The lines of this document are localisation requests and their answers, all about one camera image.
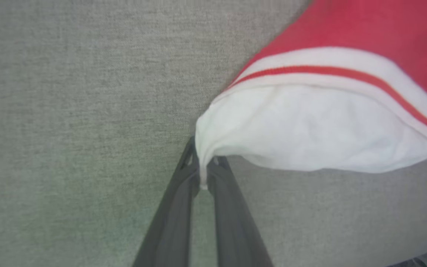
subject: textured gray background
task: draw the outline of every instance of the textured gray background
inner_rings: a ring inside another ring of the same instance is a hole
[[[0,266],[128,267],[196,118],[305,0],[0,0]],[[380,175],[231,165],[273,261],[427,252],[427,162]],[[212,199],[193,266],[215,266]]]

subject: garment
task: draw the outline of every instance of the garment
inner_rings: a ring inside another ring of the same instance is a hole
[[[314,1],[198,119],[196,148],[303,171],[427,159],[427,1]]]

